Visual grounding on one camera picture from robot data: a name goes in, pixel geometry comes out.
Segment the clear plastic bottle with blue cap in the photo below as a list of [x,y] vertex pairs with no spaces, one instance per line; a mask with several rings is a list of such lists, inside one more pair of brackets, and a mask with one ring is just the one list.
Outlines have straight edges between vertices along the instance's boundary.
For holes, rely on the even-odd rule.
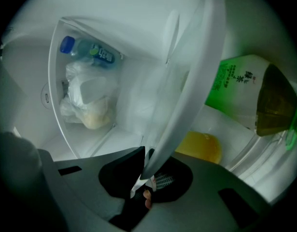
[[120,60],[120,54],[105,44],[71,36],[66,36],[62,40],[60,52],[70,54],[74,60],[93,60],[94,65],[103,68],[113,68]]

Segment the yellow bottle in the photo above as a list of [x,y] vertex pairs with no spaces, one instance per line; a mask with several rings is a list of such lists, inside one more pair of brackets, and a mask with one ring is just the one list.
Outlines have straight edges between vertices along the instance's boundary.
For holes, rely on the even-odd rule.
[[176,152],[217,164],[222,155],[221,145],[215,136],[196,131],[187,133]]

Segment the bottle label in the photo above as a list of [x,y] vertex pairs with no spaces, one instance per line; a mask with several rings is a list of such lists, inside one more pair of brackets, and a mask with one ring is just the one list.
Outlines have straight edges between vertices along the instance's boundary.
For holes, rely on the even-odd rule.
[[96,44],[93,44],[90,51],[89,51],[90,55],[92,55],[94,58],[97,58],[103,62],[106,63],[114,63],[115,61],[115,57],[112,53],[110,53],[109,51],[105,50],[103,47],[99,47]]
[[221,61],[206,105],[256,130],[256,110],[269,62],[255,55]]

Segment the refrigerator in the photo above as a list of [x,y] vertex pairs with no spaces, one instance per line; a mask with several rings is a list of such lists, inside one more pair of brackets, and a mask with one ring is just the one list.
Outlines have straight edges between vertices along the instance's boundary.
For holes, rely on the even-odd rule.
[[[121,54],[115,116],[96,130],[60,114],[72,61],[59,52],[67,35],[98,39]],[[296,48],[265,0],[27,0],[1,41],[1,75],[12,97],[1,127],[54,161],[145,146],[155,149],[149,176],[190,130],[216,136],[220,165],[269,203],[297,176],[297,141],[287,151],[287,131],[259,137],[205,105],[220,61],[248,54],[278,66],[297,92]]]

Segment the plastic bag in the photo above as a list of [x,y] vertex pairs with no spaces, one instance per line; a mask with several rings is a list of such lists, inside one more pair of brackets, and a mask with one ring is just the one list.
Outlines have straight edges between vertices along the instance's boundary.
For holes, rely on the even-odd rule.
[[85,62],[68,64],[68,94],[60,102],[63,119],[68,123],[83,123],[92,130],[108,124],[111,121],[109,96],[117,88],[115,74],[112,70],[102,70]]

